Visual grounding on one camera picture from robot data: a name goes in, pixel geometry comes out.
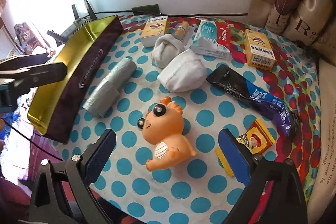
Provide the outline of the black power adapter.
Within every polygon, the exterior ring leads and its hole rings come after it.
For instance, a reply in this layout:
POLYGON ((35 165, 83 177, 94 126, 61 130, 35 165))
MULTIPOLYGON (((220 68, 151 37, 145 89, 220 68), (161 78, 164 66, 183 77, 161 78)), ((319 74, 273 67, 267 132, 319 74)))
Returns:
POLYGON ((160 16, 162 14, 160 12, 159 5, 157 4, 132 7, 131 11, 134 15, 160 16))

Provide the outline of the polka dot table cloth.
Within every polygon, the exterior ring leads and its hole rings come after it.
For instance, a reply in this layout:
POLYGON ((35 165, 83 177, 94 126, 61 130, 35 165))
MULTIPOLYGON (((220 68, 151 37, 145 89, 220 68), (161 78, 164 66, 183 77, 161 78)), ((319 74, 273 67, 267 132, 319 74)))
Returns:
MULTIPOLYGON (((101 176, 92 185, 115 207, 146 223, 221 223, 238 200, 243 184, 228 176, 218 162, 218 133, 226 128, 233 135, 245 133, 260 117, 223 90, 204 83, 200 88, 169 93, 157 79, 160 70, 151 61, 151 49, 141 43, 148 17, 122 16, 124 32, 102 62, 90 90, 124 57, 137 69, 121 91, 120 99, 103 118, 80 109, 67 144, 53 142, 63 159, 82 153, 108 128, 117 135, 114 152, 101 176), (196 156, 166 170, 149 172, 153 146, 137 128, 137 121, 161 98, 168 96, 183 109, 183 133, 197 150, 196 156)), ((275 139, 264 152, 267 160, 290 158, 297 167, 305 198, 309 198, 317 176, 320 153, 321 107, 317 69, 313 59, 286 38, 266 35, 276 56, 272 70, 250 67, 244 51, 245 26, 231 22, 233 55, 226 65, 256 86, 281 98, 302 119, 294 140, 280 135, 268 119, 263 122, 275 139)))

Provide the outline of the orange rubber dinosaur toy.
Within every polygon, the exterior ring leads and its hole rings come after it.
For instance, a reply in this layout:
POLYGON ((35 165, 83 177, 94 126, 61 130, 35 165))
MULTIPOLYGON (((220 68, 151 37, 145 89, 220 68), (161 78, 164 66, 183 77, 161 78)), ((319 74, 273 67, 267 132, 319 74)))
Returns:
POLYGON ((143 138, 154 146, 153 158, 146 168, 153 172, 168 169, 196 156, 197 151, 183 133, 182 107, 171 97, 161 99, 137 122, 143 138))

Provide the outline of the white sock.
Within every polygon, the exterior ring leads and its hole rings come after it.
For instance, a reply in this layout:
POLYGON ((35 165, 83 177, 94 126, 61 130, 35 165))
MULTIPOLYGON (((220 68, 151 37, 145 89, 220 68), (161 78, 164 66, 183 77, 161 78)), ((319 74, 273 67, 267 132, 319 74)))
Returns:
POLYGON ((199 88, 207 76, 207 69, 200 58, 188 49, 176 56, 157 79, 169 92, 177 93, 199 88))
POLYGON ((182 42, 172 34, 157 39, 151 53, 151 60, 159 68, 165 68, 176 56, 185 50, 182 42))

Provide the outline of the black blue snack packet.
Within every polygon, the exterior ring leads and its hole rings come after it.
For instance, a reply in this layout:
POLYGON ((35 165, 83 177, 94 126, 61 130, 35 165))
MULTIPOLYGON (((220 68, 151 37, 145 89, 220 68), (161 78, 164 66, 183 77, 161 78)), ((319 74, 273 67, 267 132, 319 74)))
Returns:
POLYGON ((271 120, 280 130, 281 135, 290 139, 296 136, 300 127, 300 118, 282 99, 257 87, 224 64, 215 69, 207 77, 207 81, 271 120))

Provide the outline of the teal red toothpaste box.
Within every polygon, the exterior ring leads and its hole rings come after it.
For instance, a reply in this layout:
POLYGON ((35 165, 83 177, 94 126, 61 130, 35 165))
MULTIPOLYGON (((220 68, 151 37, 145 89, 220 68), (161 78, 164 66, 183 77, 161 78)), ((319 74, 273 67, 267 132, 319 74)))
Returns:
POLYGON ((228 60, 231 57, 231 26, 225 22, 201 20, 190 48, 198 55, 228 60))

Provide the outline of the small tube blister pack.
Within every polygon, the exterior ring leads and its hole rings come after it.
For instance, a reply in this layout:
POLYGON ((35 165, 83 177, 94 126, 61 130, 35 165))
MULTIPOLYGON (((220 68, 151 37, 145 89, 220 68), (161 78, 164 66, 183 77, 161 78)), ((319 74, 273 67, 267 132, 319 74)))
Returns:
POLYGON ((173 37, 179 40, 184 46, 187 46, 187 43, 193 36, 195 28, 192 25, 189 25, 187 21, 177 24, 173 32, 173 37))

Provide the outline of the black wifi router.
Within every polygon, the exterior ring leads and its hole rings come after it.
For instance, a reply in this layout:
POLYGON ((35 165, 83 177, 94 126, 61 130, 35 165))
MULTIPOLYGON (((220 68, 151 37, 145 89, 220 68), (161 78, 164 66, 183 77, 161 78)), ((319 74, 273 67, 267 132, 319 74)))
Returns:
POLYGON ((94 20, 98 20, 98 17, 96 16, 88 0, 84 0, 84 4, 88 12, 86 16, 80 18, 76 6, 72 5, 72 12, 75 17, 73 23, 61 34, 57 34, 56 32, 50 30, 47 31, 47 35, 53 37, 58 46, 60 44, 66 44, 68 40, 74 35, 74 33, 82 28, 82 26, 84 26, 85 24, 94 20))

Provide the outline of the white text pillow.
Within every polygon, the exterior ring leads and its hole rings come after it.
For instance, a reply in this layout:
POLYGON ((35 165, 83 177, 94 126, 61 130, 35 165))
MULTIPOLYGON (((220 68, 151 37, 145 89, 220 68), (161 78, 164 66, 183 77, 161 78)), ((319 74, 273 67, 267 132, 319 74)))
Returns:
POLYGON ((335 66, 319 61, 321 158, 307 205, 309 223, 316 223, 335 196, 335 66))

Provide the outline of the yellow red candy sachet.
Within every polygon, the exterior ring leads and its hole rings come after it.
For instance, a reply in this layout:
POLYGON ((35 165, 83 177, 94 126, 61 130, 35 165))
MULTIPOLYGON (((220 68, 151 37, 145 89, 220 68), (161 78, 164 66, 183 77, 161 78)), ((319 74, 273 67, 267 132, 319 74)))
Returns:
MULTIPOLYGON (((252 154, 260 153, 263 154, 268 148, 270 148, 276 140, 266 128, 265 124, 262 122, 260 118, 256 118, 248 130, 238 136, 236 140, 239 143, 244 144, 252 154)), ((220 164, 224 168, 226 174, 228 176, 233 177, 234 173, 232 168, 230 167, 224 153, 222 152, 220 147, 215 148, 215 153, 219 159, 220 164)))

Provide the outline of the yellow medicine box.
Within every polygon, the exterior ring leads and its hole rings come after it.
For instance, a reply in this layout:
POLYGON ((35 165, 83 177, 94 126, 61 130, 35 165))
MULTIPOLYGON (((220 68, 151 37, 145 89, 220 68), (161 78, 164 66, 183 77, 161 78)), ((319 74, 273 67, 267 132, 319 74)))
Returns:
POLYGON ((251 67, 270 71, 276 58, 266 34, 246 29, 244 38, 247 64, 251 67))
POLYGON ((169 31, 168 16, 158 16, 147 20, 141 34, 141 43, 144 48, 154 47, 158 38, 169 31))

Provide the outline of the gold rectangular tin tray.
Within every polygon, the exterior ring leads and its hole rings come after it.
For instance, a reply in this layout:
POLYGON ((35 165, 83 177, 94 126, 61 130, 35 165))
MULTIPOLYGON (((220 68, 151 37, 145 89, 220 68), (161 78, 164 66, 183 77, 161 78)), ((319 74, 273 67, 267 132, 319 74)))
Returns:
POLYGON ((84 96, 102 61, 123 32, 118 16, 84 24, 55 58, 67 67, 62 81, 40 86, 28 120, 46 138, 66 144, 84 96))

